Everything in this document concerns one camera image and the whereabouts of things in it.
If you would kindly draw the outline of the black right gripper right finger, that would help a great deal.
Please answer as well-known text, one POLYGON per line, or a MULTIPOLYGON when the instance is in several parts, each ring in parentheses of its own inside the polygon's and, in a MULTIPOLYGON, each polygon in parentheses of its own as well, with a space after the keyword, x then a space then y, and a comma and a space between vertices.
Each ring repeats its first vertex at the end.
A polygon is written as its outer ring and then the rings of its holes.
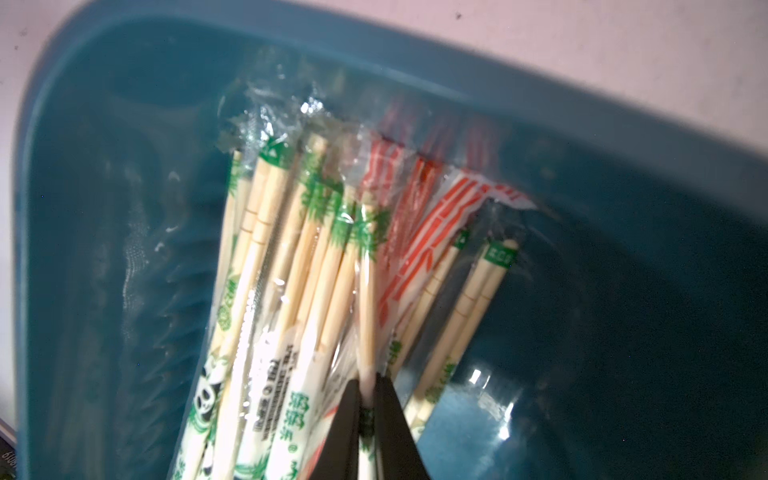
POLYGON ((373 412, 378 478, 429 480, 393 383, 380 374, 376 378, 373 412))

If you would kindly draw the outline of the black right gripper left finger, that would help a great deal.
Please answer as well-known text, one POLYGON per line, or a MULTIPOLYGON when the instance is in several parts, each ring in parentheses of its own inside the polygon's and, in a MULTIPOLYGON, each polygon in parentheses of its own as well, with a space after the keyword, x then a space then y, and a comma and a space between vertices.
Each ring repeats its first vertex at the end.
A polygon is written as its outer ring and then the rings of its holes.
POLYGON ((362 397, 357 379, 347 382, 311 480, 358 478, 362 397))

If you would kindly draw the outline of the green panda chopsticks pair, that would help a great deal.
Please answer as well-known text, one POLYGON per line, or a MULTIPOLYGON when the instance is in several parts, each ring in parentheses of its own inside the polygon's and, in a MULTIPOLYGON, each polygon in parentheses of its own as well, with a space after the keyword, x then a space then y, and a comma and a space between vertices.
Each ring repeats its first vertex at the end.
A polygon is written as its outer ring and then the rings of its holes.
POLYGON ((361 394, 360 433, 357 479, 376 479, 376 446, 374 436, 374 393, 377 380, 378 256, 386 238, 386 212, 371 192, 364 192, 360 207, 357 240, 358 273, 358 353, 357 366, 361 394))

